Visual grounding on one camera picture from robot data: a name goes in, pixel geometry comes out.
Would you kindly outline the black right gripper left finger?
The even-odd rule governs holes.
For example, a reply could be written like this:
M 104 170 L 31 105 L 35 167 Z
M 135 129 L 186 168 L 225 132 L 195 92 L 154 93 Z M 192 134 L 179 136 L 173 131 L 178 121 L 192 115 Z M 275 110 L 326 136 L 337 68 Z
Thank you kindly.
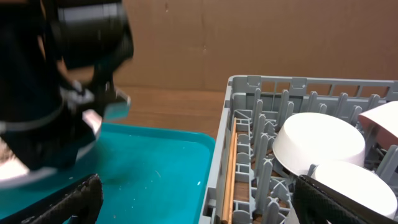
M 1 219 L 1 223 L 96 223 L 102 205 L 101 179 L 98 174 L 90 174 Z

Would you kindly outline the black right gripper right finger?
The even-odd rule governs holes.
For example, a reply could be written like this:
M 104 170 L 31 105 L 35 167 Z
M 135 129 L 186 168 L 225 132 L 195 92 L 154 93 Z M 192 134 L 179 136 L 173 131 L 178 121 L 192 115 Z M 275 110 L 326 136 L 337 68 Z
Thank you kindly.
M 307 175 L 295 181 L 293 207 L 300 224 L 397 224 Z

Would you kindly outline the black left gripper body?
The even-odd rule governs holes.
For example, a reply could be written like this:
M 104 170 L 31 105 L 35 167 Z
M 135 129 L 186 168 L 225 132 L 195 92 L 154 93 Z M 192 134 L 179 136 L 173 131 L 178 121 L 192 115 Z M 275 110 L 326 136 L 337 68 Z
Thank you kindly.
M 106 110 L 124 100 L 113 72 L 131 53 L 113 53 L 95 64 L 91 81 L 70 83 L 52 57 L 40 52 L 1 53 L 1 140 L 30 170 L 66 169 L 81 147 L 95 140 L 83 113 Z

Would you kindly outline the white bowl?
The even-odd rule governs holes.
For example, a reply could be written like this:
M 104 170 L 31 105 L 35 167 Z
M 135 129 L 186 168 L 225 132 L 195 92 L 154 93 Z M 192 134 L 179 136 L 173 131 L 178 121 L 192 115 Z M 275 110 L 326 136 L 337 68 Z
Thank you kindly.
M 297 113 L 282 125 L 272 151 L 290 173 L 305 175 L 311 165 L 326 161 L 345 161 L 362 167 L 365 140 L 342 119 L 321 113 Z

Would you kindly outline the wooden chopstick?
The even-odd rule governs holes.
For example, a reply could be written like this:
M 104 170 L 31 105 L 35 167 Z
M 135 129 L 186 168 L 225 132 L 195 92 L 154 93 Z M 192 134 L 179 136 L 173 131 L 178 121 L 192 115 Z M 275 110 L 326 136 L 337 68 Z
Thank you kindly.
M 224 190 L 224 201 L 223 201 L 223 209 L 221 214 L 221 223 L 227 224 L 228 217 L 229 217 L 229 201 L 231 198 L 231 180 L 233 175 L 233 157 L 234 157 L 234 148 L 235 148 L 235 136 L 236 136 L 236 118 L 233 119 L 233 125 L 231 130 L 231 140 L 229 145 L 229 156 L 228 156 L 228 166 L 227 166 L 227 173 L 226 173 L 226 183 L 225 183 L 225 190 Z
M 234 144 L 234 154 L 233 154 L 233 167 L 231 174 L 231 191 L 229 198 L 229 213 L 228 213 L 228 224 L 233 223 L 233 204 L 234 204 L 234 189 L 235 189 L 235 173 L 236 173 L 236 159 L 237 158 L 237 143 Z

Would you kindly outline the pink bowl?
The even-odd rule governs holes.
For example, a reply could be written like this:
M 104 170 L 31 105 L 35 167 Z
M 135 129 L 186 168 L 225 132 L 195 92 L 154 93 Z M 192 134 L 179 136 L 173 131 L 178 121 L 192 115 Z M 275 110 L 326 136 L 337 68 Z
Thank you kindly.
M 397 145 L 397 101 L 391 101 L 358 116 L 366 135 L 373 133 L 376 142 L 388 150 Z

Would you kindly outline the white plate with food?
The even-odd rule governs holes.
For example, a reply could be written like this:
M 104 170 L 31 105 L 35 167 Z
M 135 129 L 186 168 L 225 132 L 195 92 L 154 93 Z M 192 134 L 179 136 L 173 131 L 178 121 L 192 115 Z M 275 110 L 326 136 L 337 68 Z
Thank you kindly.
M 103 119 L 93 110 L 88 110 L 82 116 L 84 122 L 92 129 L 96 139 L 85 147 L 81 147 L 77 153 L 78 162 L 91 151 L 101 132 Z M 39 170 L 29 170 L 19 159 L 11 159 L 1 164 L 1 190 L 13 189 L 23 185 L 38 182 L 58 172 L 58 169 L 43 167 Z

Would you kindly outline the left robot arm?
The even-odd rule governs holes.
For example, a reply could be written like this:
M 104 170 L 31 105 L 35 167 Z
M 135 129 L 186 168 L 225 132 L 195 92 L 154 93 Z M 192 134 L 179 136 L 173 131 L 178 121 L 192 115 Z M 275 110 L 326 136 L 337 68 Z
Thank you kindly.
M 130 99 L 113 82 L 133 58 L 121 0 L 1 2 L 1 139 L 29 169 L 65 169 Z

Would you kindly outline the grey dishwasher rack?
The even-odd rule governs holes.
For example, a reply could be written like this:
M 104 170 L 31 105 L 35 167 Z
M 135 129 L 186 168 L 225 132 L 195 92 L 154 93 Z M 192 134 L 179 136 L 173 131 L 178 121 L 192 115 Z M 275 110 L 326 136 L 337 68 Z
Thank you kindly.
M 261 194 L 271 198 L 265 214 L 283 223 L 290 210 L 292 174 L 274 157 L 282 124 L 297 113 L 334 116 L 360 128 L 361 112 L 397 100 L 397 82 L 338 78 L 236 75 L 228 80 L 206 186 L 200 224 L 221 221 L 229 147 L 237 135 L 235 179 L 247 199 L 236 199 L 235 223 L 262 215 Z

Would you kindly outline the teal plastic tray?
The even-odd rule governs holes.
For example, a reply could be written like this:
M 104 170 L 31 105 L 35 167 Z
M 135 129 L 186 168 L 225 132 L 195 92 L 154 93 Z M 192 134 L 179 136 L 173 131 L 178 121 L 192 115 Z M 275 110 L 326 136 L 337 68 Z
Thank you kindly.
M 98 174 L 99 223 L 197 223 L 214 148 L 203 133 L 104 124 L 94 148 L 72 168 L 2 190 L 1 217 Z

